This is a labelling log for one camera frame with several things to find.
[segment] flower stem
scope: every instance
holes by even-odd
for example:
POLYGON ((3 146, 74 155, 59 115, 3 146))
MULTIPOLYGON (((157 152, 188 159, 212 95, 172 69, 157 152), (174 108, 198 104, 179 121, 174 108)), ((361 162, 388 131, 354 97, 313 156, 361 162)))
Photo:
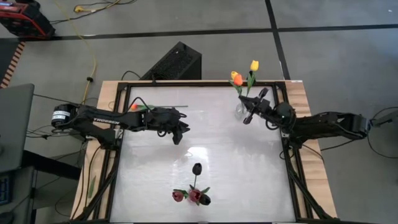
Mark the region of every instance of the flower stem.
POLYGON ((197 176, 195 175, 195 181, 193 183, 193 188, 195 188, 195 185, 197 184, 197 176))

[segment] red equipment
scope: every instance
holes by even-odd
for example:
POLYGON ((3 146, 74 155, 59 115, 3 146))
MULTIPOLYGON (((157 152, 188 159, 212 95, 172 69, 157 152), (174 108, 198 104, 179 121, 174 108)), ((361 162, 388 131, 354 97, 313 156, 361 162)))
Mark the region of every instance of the red equipment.
POLYGON ((40 4, 0 1, 0 23, 18 37, 49 39, 55 29, 39 9, 40 4))

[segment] black speaker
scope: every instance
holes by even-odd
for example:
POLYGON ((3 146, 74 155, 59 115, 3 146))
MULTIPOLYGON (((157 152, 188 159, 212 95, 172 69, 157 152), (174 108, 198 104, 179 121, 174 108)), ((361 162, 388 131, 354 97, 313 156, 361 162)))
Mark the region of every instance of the black speaker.
POLYGON ((201 53, 178 42, 141 80, 201 80, 201 53))

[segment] clear vase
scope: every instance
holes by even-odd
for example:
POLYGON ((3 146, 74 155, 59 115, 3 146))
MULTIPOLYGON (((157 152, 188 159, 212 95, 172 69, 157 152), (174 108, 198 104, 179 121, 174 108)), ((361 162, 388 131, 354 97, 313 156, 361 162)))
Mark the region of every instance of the clear vase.
POLYGON ((246 117, 246 114, 248 113, 246 107, 243 105, 243 103, 238 103, 235 108, 235 118, 239 121, 243 120, 246 117))

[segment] gray floor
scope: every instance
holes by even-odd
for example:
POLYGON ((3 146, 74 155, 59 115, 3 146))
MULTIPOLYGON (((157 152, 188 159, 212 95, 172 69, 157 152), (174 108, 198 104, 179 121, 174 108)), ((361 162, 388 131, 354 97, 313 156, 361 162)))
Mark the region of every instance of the gray floor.
MULTIPOLYGON (((63 19, 52 1, 40 2, 50 20, 63 19)), ((74 16, 72 9, 77 2, 61 1, 70 16, 74 16)), ((272 6, 279 27, 398 23, 396 1, 277 0, 272 1, 272 6)), ((266 28, 270 27, 270 22, 262 0, 138 0, 77 20, 76 26, 82 34, 117 34, 266 28)), ((67 22, 55 28, 59 35, 74 35, 67 22)), ((10 36, 0 27, 0 37, 10 36)), ((312 113, 349 111, 367 117, 385 107, 398 105, 397 37, 398 29, 280 34, 290 76, 304 81, 312 113)), ((98 97, 103 80, 119 80, 126 70, 144 74, 178 41, 203 54, 203 79, 226 79, 231 70, 244 73, 252 59, 260 61, 259 78, 283 79, 271 33, 90 40, 98 59, 98 72, 89 97, 98 97)), ((11 85, 34 83, 36 93, 79 102, 92 63, 80 40, 28 42, 11 85)), ((34 98, 30 127, 49 124, 53 107, 58 104, 34 98)), ((397 123, 373 130, 374 147, 383 154, 398 156, 397 131, 397 123)), ((322 140, 320 144, 327 147, 344 141, 334 138, 322 140)), ((73 138, 27 142, 28 150, 45 156, 59 156, 77 151, 79 147, 80 143, 73 138)), ((376 155, 366 140, 325 151, 323 155, 340 218, 396 223, 398 160, 376 155)), ((74 164, 75 159, 70 158, 69 162, 74 164)), ((42 177, 42 183, 53 178, 42 177)), ((48 191, 59 198, 75 187, 76 182, 59 182, 49 185, 48 191)), ((71 205, 71 202, 63 203, 60 210, 68 213, 71 205)), ((53 214, 56 214, 53 207, 41 209, 38 223, 63 219, 54 218, 53 214)))

